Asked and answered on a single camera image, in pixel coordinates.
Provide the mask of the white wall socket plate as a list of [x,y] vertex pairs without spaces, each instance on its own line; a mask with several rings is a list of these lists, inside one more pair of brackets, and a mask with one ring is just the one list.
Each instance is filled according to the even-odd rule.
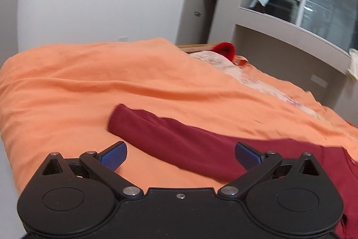
[[320,78],[319,76],[312,74],[310,80],[316,84],[318,84],[319,86],[323,87],[323,88],[327,88],[328,86],[328,82],[325,81],[324,79]]

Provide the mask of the grey built-in wardrobe unit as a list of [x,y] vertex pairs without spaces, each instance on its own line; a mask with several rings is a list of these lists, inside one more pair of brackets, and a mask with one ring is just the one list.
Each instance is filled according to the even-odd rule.
[[[258,69],[311,92],[343,119],[357,123],[357,81],[348,51],[262,11],[252,0],[184,0],[177,45],[232,42]],[[328,82],[323,88],[310,80]]]

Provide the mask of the white garment on sill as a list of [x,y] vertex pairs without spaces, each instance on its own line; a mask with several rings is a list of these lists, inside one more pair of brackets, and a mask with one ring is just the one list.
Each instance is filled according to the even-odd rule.
[[351,58],[349,68],[348,68],[348,74],[351,78],[354,80],[358,80],[358,51],[356,49],[350,48],[349,56]]

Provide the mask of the dark red long-sleeve sweater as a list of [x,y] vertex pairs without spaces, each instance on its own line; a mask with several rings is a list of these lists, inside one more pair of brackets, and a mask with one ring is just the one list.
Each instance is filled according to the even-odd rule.
[[342,238],[357,238],[357,161],[342,147],[293,139],[250,140],[225,136],[145,110],[130,109],[124,104],[115,107],[107,129],[152,157],[222,182],[233,181],[245,173],[234,154],[239,141],[260,152],[276,151],[284,158],[298,158],[301,153],[310,152],[343,199],[344,212],[337,233]]

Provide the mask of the orange duvet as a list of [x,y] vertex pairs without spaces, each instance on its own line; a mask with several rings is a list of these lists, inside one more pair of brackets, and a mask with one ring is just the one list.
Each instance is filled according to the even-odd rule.
[[222,135],[340,146],[357,158],[357,129],[331,109],[311,103],[319,120],[165,39],[57,44],[1,68],[1,137],[17,191],[50,152],[71,158],[115,143],[107,121],[118,104]]

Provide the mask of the bright red cloth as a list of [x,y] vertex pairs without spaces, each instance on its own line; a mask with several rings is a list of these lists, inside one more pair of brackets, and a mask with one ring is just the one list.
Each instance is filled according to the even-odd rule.
[[230,42],[221,42],[221,43],[215,45],[211,49],[211,51],[224,56],[231,62],[234,60],[234,57],[235,57],[235,46]]

